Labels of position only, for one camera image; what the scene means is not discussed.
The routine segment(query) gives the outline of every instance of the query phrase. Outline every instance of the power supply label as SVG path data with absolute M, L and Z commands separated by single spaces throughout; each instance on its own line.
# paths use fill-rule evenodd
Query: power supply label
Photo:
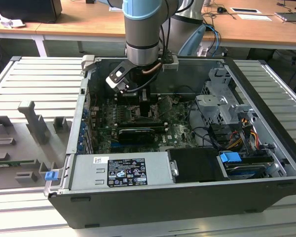
M 145 158 L 108 160 L 110 188 L 138 185 L 147 185 Z

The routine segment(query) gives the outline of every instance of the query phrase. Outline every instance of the barcode sticker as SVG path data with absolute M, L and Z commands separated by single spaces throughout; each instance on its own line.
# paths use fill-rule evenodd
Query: barcode sticker
M 93 157 L 94 164 L 107 164 L 110 157 Z

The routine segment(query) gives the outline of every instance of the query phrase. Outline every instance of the copper tube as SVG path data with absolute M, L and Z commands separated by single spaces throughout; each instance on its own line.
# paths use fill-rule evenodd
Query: copper tube
M 153 72 L 156 71 L 161 65 L 162 65 L 162 63 L 159 62 L 159 63 L 157 63 L 153 68 L 151 68 L 151 69 L 149 69 L 149 70 L 147 70 L 147 71 L 142 70 L 142 73 L 143 73 L 144 75 L 147 75 L 147 74 L 153 73 Z

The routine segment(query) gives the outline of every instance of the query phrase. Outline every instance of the desk leg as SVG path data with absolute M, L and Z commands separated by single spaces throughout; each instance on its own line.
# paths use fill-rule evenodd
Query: desk leg
M 82 42 L 81 42 L 81 41 L 77 41 L 77 43 L 78 43 L 78 50 L 79 50 L 79 53 L 84 53 L 83 46 L 82 46 Z
M 48 52 L 47 47 L 45 46 L 44 36 L 35 35 L 35 36 L 32 36 L 32 39 L 36 43 L 36 47 L 38 49 L 39 56 L 40 57 L 48 57 L 49 52 Z

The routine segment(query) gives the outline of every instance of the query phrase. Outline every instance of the aluminum profile table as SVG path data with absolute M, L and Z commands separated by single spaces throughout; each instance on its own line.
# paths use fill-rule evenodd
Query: aluminum profile table
M 10 109 L 3 108 L 0 112 L 15 112 L 14 103 L 19 103 L 23 96 L 34 98 L 37 103 L 45 101 L 46 104 L 37 106 L 37 109 L 45 111 L 46 119 L 52 119 L 63 103 L 76 101 L 78 86 L 72 82 L 81 81 L 81 70 L 78 69 L 80 61 L 80 58 L 23 57 L 19 62 L 10 62 L 0 75 L 0 103 L 9 103 Z M 296 95 L 266 65 L 261 65 L 258 61 L 236 63 L 296 140 Z M 31 82 L 32 86 L 25 86 L 27 82 Z M 18 90 L 19 94 L 13 94 L 13 89 Z M 18 95 L 19 101 L 16 98 L 11 100 L 14 95 Z M 245 101 L 244 95 L 240 93 L 240 96 Z M 73 116 L 74 105 L 62 111 L 67 111 L 68 115 Z M 17 113 L 11 115 L 14 116 L 14 122 L 24 121 Z M 43 188 L 17 189 L 10 190 L 9 193 L 0 190 L 0 236 L 296 236 L 296 196 L 282 199 L 263 213 L 74 230 L 68 227 L 66 221 L 43 195 L 42 190 Z M 227 204 L 226 197 L 222 197 L 222 201 L 226 201 Z
M 0 74 L 0 116 L 25 122 L 17 108 L 21 101 L 32 100 L 45 121 L 57 116 L 73 119 L 80 73 L 81 58 L 15 57 Z
M 247 60 L 235 62 L 296 142 L 296 94 L 267 64 Z M 246 103 L 244 94 L 239 88 L 236 90 Z

